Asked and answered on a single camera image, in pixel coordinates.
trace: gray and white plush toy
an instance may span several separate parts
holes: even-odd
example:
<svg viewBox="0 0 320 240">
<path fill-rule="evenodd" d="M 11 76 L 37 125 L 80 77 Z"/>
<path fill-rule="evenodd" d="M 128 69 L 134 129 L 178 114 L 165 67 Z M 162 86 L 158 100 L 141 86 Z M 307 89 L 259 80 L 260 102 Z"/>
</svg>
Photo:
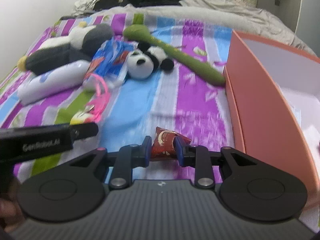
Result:
<svg viewBox="0 0 320 240">
<path fill-rule="evenodd" d="M 17 64 L 22 71 L 41 75 L 77 60 L 91 61 L 102 43 L 114 35 L 110 25 L 88 26 L 80 22 L 68 36 L 47 39 L 38 50 L 23 56 Z"/>
<path fill-rule="evenodd" d="M 128 74 L 134 79 L 145 79 L 158 68 L 165 73 L 173 70 L 174 63 L 163 49 L 140 42 L 137 49 L 130 52 L 126 59 Z"/>
</svg>

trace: bed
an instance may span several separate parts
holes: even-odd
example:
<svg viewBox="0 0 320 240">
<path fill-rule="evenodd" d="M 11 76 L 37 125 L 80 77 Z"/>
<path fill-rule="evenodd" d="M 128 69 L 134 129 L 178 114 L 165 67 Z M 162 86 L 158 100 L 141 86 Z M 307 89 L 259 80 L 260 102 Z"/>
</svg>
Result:
<svg viewBox="0 0 320 240">
<path fill-rule="evenodd" d="M 173 46 L 183 46 L 184 52 L 202 61 L 213 63 L 227 60 L 232 29 L 262 35 L 313 54 L 278 18 L 242 1 L 183 0 L 181 4 L 182 7 L 147 8 L 127 5 L 101 11 L 84 19 L 58 21 L 39 36 L 27 54 L 36 50 L 47 38 L 68 33 L 80 21 L 86 21 L 88 25 L 108 23 L 116 38 L 122 39 L 122 31 L 134 23 L 137 14 L 143 16 L 143 23 L 152 35 Z M 14 68 L 1 82 L 1 128 L 70 122 L 71 117 L 83 109 L 93 96 L 82 87 L 76 87 L 23 107 L 16 89 L 28 77 L 28 72 L 22 73 Z M 157 72 L 145 81 L 129 79 L 114 90 L 99 139 L 76 142 L 75 149 L 70 152 L 18 164 L 14 173 L 20 181 L 24 181 L 98 145 L 112 152 L 124 145 L 140 144 L 146 135 L 154 139 L 157 126 L 188 136 L 193 144 L 204 145 L 209 150 L 217 151 L 225 145 L 234 146 L 225 89 L 205 83 L 185 66 L 176 63 L 170 75 Z M 217 167 L 214 167 L 214 173 L 217 182 L 221 182 Z M 148 168 L 136 168 L 133 172 L 134 179 L 193 177 L 194 169 L 180 168 L 176 161 L 152 162 Z M 318 230 L 318 218 L 318 207 L 301 216 L 315 231 Z"/>
</svg>

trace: green stick-shaped cushion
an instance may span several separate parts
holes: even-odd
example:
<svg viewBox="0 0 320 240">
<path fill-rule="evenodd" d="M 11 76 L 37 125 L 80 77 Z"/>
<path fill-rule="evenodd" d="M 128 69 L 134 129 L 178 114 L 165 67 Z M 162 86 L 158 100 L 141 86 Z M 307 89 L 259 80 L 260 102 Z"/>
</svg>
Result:
<svg viewBox="0 0 320 240">
<path fill-rule="evenodd" d="M 131 25 L 124 30 L 123 36 L 131 41 L 144 41 L 153 46 L 162 48 L 167 55 L 187 66 L 209 84 L 224 86 L 226 82 L 224 76 L 215 70 L 208 62 L 201 62 L 179 49 L 153 37 L 145 25 Z"/>
</svg>

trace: panda nose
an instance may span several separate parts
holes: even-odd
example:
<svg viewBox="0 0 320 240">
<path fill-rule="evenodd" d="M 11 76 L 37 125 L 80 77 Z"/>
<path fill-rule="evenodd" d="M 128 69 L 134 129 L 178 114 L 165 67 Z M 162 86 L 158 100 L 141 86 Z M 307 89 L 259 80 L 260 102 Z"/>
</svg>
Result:
<svg viewBox="0 0 320 240">
<path fill-rule="evenodd" d="M 137 65 L 141 65 L 141 64 L 143 64 L 143 63 L 145 63 L 146 61 L 144 60 L 144 59 L 139 59 L 138 61 L 137 61 Z"/>
</svg>

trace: pink cardboard box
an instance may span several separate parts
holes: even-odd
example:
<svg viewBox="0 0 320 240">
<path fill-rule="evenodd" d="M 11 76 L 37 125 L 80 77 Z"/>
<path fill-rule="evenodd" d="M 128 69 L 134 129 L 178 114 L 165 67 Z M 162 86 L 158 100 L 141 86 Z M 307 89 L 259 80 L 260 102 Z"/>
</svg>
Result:
<svg viewBox="0 0 320 240">
<path fill-rule="evenodd" d="M 319 141 L 304 131 L 320 131 L 320 59 L 234 31 L 224 75 L 235 147 L 298 177 L 308 190 L 306 208 L 319 204 Z"/>
</svg>

